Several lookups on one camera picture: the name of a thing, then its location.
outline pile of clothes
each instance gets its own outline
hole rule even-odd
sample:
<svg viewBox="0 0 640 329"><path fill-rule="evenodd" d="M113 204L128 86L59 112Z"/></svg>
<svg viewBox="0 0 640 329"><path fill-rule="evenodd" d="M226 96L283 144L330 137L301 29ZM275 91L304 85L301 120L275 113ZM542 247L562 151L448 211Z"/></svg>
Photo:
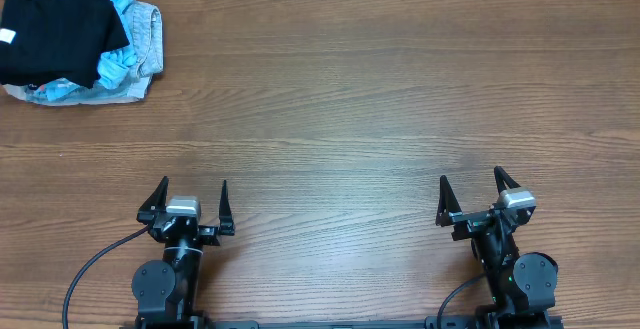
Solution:
<svg viewBox="0 0 640 329"><path fill-rule="evenodd" d="M136 0L5 0L0 83L43 105L130 103L163 69L162 17Z"/></svg>

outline blue cloth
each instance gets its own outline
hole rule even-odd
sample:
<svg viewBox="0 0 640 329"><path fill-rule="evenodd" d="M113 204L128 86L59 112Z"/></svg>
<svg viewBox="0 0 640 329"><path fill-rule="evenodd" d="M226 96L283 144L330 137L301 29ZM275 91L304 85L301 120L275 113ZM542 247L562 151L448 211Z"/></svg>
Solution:
<svg viewBox="0 0 640 329"><path fill-rule="evenodd" d="M27 86L5 85L7 93L24 101L49 105L65 106L76 104L110 104L131 103L142 100L151 82L151 76L162 72L162 16L157 7L135 1L124 11L126 29L132 35L136 62L128 69L128 75L116 89L106 89L96 82L91 88L77 87L67 90L61 86L57 90L56 99L49 99L49 90L42 88L31 90Z"/></svg>
<svg viewBox="0 0 640 329"><path fill-rule="evenodd" d="M126 78L129 68L136 64L137 57L133 47L133 36L129 25L127 25L124 11L135 0L111 0L113 6L120 17L122 26L124 27L125 34L129 40L129 45L124 48L116 49L114 51L105 52L100 55L100 61L98 62L98 74L100 79L96 81L94 87L113 90L118 88L124 78ZM37 97L46 96L46 100L53 101L58 100L69 93L83 88L80 85L70 82L67 79L61 78L45 84L44 92L36 94Z"/></svg>

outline black garment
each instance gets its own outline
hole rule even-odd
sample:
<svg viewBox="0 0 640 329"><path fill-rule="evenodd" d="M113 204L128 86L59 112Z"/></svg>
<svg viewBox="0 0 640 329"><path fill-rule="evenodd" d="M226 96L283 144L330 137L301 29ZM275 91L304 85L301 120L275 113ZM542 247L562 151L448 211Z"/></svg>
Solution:
<svg viewBox="0 0 640 329"><path fill-rule="evenodd" d="M91 88L100 54L129 45L110 0L5 0L0 83L42 85L66 78Z"/></svg>

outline white tag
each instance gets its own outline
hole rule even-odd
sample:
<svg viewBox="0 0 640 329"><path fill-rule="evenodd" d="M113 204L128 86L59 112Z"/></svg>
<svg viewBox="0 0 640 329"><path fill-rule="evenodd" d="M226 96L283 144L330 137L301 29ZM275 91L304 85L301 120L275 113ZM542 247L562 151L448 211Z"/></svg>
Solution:
<svg viewBox="0 0 640 329"><path fill-rule="evenodd" d="M16 36L16 32L11 29L0 28L0 41L11 44L13 37Z"/></svg>

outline wooden table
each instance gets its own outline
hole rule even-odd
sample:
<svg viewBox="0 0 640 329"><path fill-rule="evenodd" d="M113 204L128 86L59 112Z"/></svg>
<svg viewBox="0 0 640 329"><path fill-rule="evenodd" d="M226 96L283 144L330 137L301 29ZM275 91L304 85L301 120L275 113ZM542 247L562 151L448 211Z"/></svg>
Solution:
<svg viewBox="0 0 640 329"><path fill-rule="evenodd" d="M262 322L421 319L480 271L434 224L438 177L484 210L502 165L538 197L521 252L560 265L567 328L640 314L640 0L143 0L165 73L133 105L0 96L0 327L59 328L98 250L163 175L235 237L198 306ZM143 237L75 291L73 328L131 322ZM485 284L448 312L490 300Z"/></svg>

